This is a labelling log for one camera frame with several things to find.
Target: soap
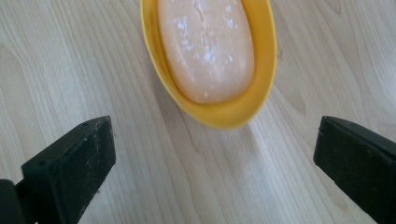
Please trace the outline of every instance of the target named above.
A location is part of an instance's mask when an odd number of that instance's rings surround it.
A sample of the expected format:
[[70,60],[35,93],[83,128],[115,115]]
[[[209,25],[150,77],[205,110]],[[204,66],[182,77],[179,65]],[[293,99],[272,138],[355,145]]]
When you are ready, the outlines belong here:
[[240,0],[158,0],[157,12],[173,80],[187,98],[214,104],[247,89],[254,50]]

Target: yellow soap dish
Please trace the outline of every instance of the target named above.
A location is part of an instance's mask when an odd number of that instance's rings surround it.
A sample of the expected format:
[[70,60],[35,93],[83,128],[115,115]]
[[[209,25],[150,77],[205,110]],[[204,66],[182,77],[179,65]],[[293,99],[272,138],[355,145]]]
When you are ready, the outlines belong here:
[[248,122],[265,101],[276,70],[276,30],[269,0],[241,0],[247,14],[254,48],[254,74],[247,90],[232,100],[200,105],[190,101],[173,80],[163,51],[157,0],[141,0],[140,16],[148,53],[158,77],[178,106],[196,120],[229,129]]

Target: wooden table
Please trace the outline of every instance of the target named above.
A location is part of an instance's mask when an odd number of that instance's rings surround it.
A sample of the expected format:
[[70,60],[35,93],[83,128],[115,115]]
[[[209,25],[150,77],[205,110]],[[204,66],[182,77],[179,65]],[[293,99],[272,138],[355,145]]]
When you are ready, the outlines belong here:
[[272,1],[278,67],[246,126],[181,112],[138,0],[0,0],[0,177],[110,115],[117,164],[80,223],[374,223],[312,161],[323,115],[396,141],[396,2]]

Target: light wood surface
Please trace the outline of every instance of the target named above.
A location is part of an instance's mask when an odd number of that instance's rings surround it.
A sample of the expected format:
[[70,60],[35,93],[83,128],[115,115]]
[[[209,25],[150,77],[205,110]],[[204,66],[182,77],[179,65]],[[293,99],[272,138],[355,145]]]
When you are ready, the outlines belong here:
[[181,112],[138,0],[0,0],[0,177],[110,115],[117,164],[80,223],[374,223],[312,161],[323,115],[396,141],[396,1],[272,1],[278,67],[246,126]]

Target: bar of soap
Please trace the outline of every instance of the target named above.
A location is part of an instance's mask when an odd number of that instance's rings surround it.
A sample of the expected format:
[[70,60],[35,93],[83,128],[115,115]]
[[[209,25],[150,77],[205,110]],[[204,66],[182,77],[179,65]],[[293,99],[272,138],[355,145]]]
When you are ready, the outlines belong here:
[[240,0],[158,0],[158,16],[173,79],[190,100],[219,103],[248,87],[254,51]]

